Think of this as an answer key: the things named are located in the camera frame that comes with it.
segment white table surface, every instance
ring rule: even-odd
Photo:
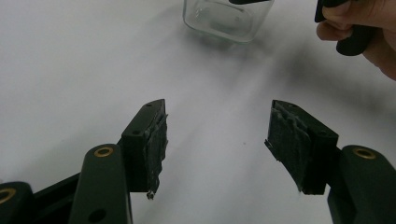
[[[326,194],[299,193],[264,145],[273,99],[396,165],[396,86],[362,56],[322,42],[316,1],[276,1],[256,39],[201,36],[182,0],[0,0],[0,179],[34,192],[116,143],[164,98],[169,144],[154,201],[134,223],[332,223]]]

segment clear glass container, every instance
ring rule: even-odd
[[[230,1],[248,0],[184,0],[184,22],[204,34],[248,43],[262,26],[274,0],[243,5]]]

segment screw hole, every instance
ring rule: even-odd
[[[113,153],[113,151],[114,150],[111,147],[101,147],[95,151],[94,155],[96,157],[106,157]]]
[[[376,158],[376,155],[372,151],[365,149],[365,148],[355,148],[355,149],[353,149],[353,152],[357,156],[362,157],[367,160],[373,160]]]
[[[105,218],[105,216],[106,216],[105,209],[98,209],[90,214],[90,216],[88,217],[88,220],[91,223],[98,223],[98,222],[102,221]]]
[[[0,189],[0,204],[7,202],[14,197],[17,191],[15,189]]]

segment human hand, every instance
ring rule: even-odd
[[[322,40],[342,40],[352,35],[352,24],[378,27],[363,52],[368,61],[396,80],[396,1],[348,0],[338,7],[324,7],[327,19],[317,28]]]

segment brass screw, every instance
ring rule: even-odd
[[[0,194],[5,193],[6,197],[0,198],[0,204],[7,202],[17,193],[15,189],[0,189]]]
[[[113,153],[114,149],[112,147],[101,147],[97,149],[94,153],[96,157],[107,157]]]
[[[374,152],[366,148],[357,147],[353,149],[353,152],[355,153],[355,155],[362,157],[366,160],[374,160],[376,158]]]

